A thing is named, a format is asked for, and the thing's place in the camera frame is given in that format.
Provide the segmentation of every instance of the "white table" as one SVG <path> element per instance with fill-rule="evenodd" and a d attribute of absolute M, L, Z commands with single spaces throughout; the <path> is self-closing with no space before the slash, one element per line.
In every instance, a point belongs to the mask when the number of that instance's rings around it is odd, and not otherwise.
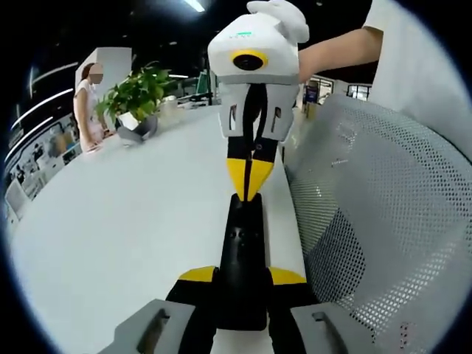
<path fill-rule="evenodd" d="M 11 252 L 32 312 L 67 354 L 95 354 L 115 327 L 164 299 L 191 268 L 218 266 L 229 201 L 217 107 L 141 147 L 117 136 L 63 168 L 29 206 Z M 280 161 L 261 190 L 273 266 L 305 275 Z M 272 353 L 266 333 L 218 331 L 213 353 Z"/>

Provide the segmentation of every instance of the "gray mesh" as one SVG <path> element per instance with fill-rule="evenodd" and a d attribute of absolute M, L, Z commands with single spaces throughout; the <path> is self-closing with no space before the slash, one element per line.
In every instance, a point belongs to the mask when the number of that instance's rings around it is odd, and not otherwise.
<path fill-rule="evenodd" d="M 307 276 L 382 353 L 428 353 L 472 284 L 472 167 L 401 114 L 333 95 L 288 171 Z"/>

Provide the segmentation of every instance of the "human arm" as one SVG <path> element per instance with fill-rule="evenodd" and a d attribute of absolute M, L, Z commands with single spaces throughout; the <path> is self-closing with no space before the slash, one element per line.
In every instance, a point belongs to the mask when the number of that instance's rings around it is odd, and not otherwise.
<path fill-rule="evenodd" d="M 381 54 L 383 34 L 379 29 L 363 27 L 301 50 L 300 82 L 324 70 L 377 61 Z"/>
<path fill-rule="evenodd" d="M 93 145 L 94 140 L 91 137 L 89 125 L 87 124 L 87 91 L 82 88 L 76 95 L 77 100 L 77 121 L 79 131 L 87 145 Z"/>
<path fill-rule="evenodd" d="M 100 122 L 103 131 L 107 131 L 107 130 L 108 130 L 108 126 L 106 125 L 105 117 L 103 116 L 103 114 L 99 114 L 99 115 L 98 115 L 98 121 Z"/>

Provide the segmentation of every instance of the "woman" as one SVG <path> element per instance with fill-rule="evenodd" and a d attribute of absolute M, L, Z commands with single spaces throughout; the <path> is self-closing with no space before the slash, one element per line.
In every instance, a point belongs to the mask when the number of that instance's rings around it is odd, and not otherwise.
<path fill-rule="evenodd" d="M 74 115 L 79 126 L 83 152 L 96 150 L 103 137 L 109 134 L 103 117 L 98 117 L 95 113 L 98 102 L 95 85 L 101 83 L 102 79 L 101 64 L 89 63 L 83 68 L 81 81 L 75 90 Z"/>

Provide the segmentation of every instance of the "window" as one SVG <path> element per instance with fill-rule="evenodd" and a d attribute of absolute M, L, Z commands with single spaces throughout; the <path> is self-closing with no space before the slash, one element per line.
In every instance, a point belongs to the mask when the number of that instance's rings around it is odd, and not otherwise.
<path fill-rule="evenodd" d="M 358 100 L 367 101 L 371 88 L 371 86 L 349 85 L 347 88 L 347 96 L 357 98 Z"/>
<path fill-rule="evenodd" d="M 310 79 L 310 86 L 313 84 L 318 84 L 318 98 L 316 99 L 316 103 L 322 105 L 325 103 L 326 97 L 333 93 L 333 81 L 331 80 L 324 80 L 319 77 L 312 77 Z"/>

